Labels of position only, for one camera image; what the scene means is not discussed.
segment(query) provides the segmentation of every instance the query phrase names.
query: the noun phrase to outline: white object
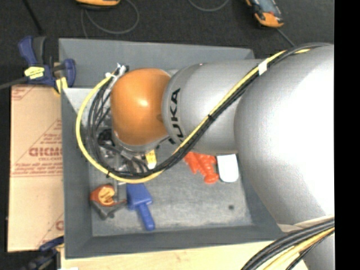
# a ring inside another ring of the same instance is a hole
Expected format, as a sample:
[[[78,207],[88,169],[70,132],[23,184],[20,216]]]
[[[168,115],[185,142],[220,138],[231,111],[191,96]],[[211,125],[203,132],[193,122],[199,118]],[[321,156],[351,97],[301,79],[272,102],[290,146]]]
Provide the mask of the white object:
[[[236,154],[217,156],[219,176],[223,182],[235,182],[239,178]]]

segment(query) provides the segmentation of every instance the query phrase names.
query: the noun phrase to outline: gray bin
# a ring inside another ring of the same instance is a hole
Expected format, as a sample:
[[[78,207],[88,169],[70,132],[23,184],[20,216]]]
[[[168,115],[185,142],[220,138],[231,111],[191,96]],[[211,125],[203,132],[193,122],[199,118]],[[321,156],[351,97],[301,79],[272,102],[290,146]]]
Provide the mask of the gray bin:
[[[127,209],[101,220],[89,204],[89,193],[112,179],[86,161],[75,138],[78,107],[116,63],[173,70],[199,62],[253,59],[251,50],[85,39],[60,39],[59,49],[60,61],[73,58],[77,70],[74,87],[62,94],[67,258],[240,244],[283,235],[244,177],[207,185],[183,161],[146,183],[156,230],[144,230],[137,213]],[[164,143],[159,160],[173,149]],[[125,195],[124,186],[119,194]]]

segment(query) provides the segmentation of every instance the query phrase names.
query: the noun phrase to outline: black cable bundle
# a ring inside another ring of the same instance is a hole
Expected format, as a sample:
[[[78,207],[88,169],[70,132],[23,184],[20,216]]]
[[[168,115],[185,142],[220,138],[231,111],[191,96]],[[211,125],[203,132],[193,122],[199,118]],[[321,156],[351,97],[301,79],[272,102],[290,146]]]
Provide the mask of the black cable bundle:
[[[299,253],[299,256],[291,262],[290,265],[287,266],[286,270],[293,269],[301,259],[314,247],[316,247],[320,242],[322,242],[325,238],[329,237],[335,232],[335,218],[331,218],[317,225],[304,228],[301,230],[294,231],[283,238],[276,240],[271,243],[261,251],[257,252],[242,268],[241,270],[255,270],[265,262],[269,261],[271,258],[276,256],[277,254],[283,252],[290,247],[297,245],[301,242],[307,241],[311,237],[320,234],[324,231],[330,230],[334,228],[333,231],[329,232],[325,237],[315,242],[314,244],[309,245],[304,251]]]

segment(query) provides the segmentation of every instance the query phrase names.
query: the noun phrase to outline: cable bundle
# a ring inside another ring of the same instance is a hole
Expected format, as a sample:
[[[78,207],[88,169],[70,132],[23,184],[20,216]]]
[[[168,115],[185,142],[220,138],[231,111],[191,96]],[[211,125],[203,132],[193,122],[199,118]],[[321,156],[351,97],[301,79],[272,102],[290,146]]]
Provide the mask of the cable bundle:
[[[280,256],[270,262],[264,270],[280,269],[280,265],[295,256],[286,268],[286,270],[291,270],[310,250],[333,233],[335,233],[335,218],[292,232],[257,252],[241,270],[255,270],[269,262],[277,254]]]

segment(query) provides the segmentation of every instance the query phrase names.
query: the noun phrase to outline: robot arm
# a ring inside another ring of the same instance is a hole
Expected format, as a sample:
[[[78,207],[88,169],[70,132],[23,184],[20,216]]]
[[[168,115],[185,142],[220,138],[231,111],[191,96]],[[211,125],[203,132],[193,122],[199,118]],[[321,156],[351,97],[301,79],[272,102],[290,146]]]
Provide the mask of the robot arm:
[[[267,62],[192,65],[171,77],[159,69],[125,73],[110,95],[115,147],[131,159],[171,138],[178,160],[190,146],[236,153],[242,175],[277,223],[334,215],[334,47],[318,46]],[[155,178],[173,163],[144,176]],[[332,236],[307,262],[333,268],[333,253]]]

